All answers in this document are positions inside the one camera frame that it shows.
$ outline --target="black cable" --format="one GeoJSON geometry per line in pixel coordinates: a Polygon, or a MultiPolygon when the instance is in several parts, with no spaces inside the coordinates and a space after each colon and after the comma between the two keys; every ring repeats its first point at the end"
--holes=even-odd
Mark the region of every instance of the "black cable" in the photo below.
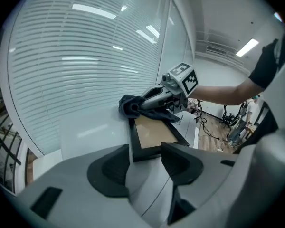
{"type": "Polygon", "coordinates": [[[205,117],[202,117],[203,115],[203,108],[200,104],[200,100],[198,100],[198,109],[199,109],[199,116],[195,118],[196,121],[200,122],[201,125],[203,125],[203,130],[204,132],[206,133],[206,135],[203,135],[203,136],[209,136],[211,138],[214,138],[214,139],[217,139],[219,141],[222,141],[222,142],[226,142],[228,143],[228,141],[224,140],[224,139],[221,139],[219,137],[215,137],[213,136],[210,131],[207,129],[207,127],[205,126],[205,123],[207,122],[207,119],[205,117]]]}

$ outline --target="person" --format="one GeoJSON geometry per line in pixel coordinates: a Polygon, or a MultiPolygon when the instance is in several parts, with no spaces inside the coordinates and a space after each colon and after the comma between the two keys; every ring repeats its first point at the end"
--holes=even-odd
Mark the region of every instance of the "person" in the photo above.
{"type": "Polygon", "coordinates": [[[254,96],[251,99],[246,101],[246,107],[244,107],[244,113],[239,120],[237,127],[232,131],[232,133],[228,136],[227,141],[231,147],[234,147],[239,135],[241,132],[248,128],[251,115],[255,109],[255,103],[257,102],[258,96],[254,96]]]}
{"type": "MultiPolygon", "coordinates": [[[[262,54],[255,69],[243,83],[238,86],[221,87],[199,85],[189,97],[221,105],[239,105],[263,92],[284,63],[285,33],[280,40],[275,39],[272,43],[262,48],[262,54]]],[[[276,129],[276,121],[271,111],[268,111],[260,126],[234,153],[239,153],[247,145],[257,143],[261,137],[274,132],[276,129]]]]}

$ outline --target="window blind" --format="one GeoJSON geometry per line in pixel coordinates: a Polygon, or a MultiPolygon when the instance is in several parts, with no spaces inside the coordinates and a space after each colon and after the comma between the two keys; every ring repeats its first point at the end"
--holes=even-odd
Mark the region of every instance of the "window blind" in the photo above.
{"type": "Polygon", "coordinates": [[[155,83],[168,0],[26,0],[9,43],[16,111],[44,153],[65,114],[117,104],[155,83]]]}

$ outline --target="person in white shirt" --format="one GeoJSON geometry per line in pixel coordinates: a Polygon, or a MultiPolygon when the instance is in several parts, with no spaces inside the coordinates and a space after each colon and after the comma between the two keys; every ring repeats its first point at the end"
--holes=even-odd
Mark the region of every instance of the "person in white shirt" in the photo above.
{"type": "Polygon", "coordinates": [[[242,118],[239,120],[239,124],[233,130],[233,132],[229,135],[227,140],[229,141],[229,145],[234,147],[236,140],[238,139],[241,132],[248,127],[251,115],[255,108],[255,102],[257,101],[257,96],[252,97],[247,100],[247,109],[242,118]]]}

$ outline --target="black sleeve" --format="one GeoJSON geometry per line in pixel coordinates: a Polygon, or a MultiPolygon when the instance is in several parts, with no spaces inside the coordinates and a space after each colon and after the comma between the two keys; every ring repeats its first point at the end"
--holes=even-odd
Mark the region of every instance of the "black sleeve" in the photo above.
{"type": "Polygon", "coordinates": [[[262,54],[256,64],[255,69],[249,78],[258,86],[266,89],[274,79],[277,72],[277,63],[274,55],[277,39],[273,43],[263,47],[262,54]]]}

